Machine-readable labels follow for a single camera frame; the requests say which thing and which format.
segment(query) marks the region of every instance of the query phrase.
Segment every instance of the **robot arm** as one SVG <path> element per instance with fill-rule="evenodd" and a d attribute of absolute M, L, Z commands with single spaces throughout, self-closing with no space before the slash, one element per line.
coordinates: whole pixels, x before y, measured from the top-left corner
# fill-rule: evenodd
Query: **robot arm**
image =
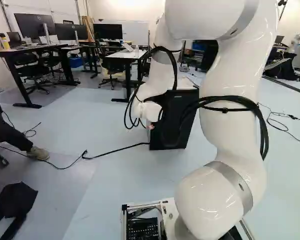
<path fill-rule="evenodd" d="M 299 43 L 300 43 L 300 33 L 294 36 L 294 39 L 291 41 L 291 45 L 287 50 L 287 52 L 290 54 L 294 54 L 297 50 Z"/>
<path fill-rule="evenodd" d="M 189 6 L 191 14 L 182 18 Z M 182 40 L 217 40 L 219 52 L 200 88 L 200 97 L 242 96 L 256 103 L 259 81 L 276 38 L 278 16 L 276 0 L 166 0 L 154 43 L 177 51 Z M 143 100 L 165 93 L 173 83 L 169 59 L 156 52 L 149 80 L 140 86 L 132 102 L 134 114 L 156 122 L 161 106 Z M 242 108 L 230 101 L 208 106 Z M 202 131 L 217 148 L 216 159 L 181 181 L 175 203 L 197 239 L 216 240 L 260 202 L 266 171 L 252 112 L 223 114 L 202 108 L 199 112 Z"/>

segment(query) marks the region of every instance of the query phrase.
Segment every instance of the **shelf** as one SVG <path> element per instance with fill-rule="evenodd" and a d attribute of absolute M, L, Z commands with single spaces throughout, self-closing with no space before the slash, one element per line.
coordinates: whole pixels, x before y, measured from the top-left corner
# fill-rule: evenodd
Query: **shelf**
<path fill-rule="evenodd" d="M 205 51 L 203 51 L 203 50 L 196 50 L 196 49 L 190 49 L 190 48 L 185 48 L 184 50 L 190 50 L 190 51 L 201 52 L 201 53 L 204 53 L 204 52 L 205 52 Z"/>
<path fill-rule="evenodd" d="M 202 59 L 195 59 L 194 57 L 188 57 L 188 56 L 183 57 L 183 59 L 194 60 L 194 61 L 197 61 L 197 62 L 201 62 L 202 61 Z"/>

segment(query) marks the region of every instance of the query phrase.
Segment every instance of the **person's leg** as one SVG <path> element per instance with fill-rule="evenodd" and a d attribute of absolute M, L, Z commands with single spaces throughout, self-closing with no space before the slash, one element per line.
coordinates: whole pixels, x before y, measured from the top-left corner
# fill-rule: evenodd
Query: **person's leg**
<path fill-rule="evenodd" d="M 33 146 L 33 142 L 28 140 L 20 131 L 16 130 L 4 121 L 0 113 L 0 140 L 17 147 L 21 151 L 26 151 L 29 157 L 45 160 L 49 158 L 47 151 Z"/>

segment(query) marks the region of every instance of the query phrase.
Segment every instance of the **sneaker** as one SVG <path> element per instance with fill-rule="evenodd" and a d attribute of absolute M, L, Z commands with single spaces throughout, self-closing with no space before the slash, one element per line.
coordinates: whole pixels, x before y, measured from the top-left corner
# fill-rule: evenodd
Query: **sneaker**
<path fill-rule="evenodd" d="M 26 155 L 29 158 L 37 159 L 39 161 L 47 160 L 50 157 L 47 150 L 44 150 L 43 148 L 39 148 L 37 146 L 33 146 L 30 151 L 26 152 Z"/>

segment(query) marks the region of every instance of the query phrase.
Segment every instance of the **yellow bottle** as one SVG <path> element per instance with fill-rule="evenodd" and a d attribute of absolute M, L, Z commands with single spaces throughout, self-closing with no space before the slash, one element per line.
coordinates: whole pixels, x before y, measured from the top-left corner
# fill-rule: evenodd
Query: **yellow bottle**
<path fill-rule="evenodd" d="M 3 48 L 5 50 L 9 50 L 10 49 L 10 45 L 9 45 L 9 42 L 6 38 L 6 35 L 4 33 L 0 33 L 0 38 L 1 38 L 1 42 L 2 42 L 2 45 L 3 45 Z"/>

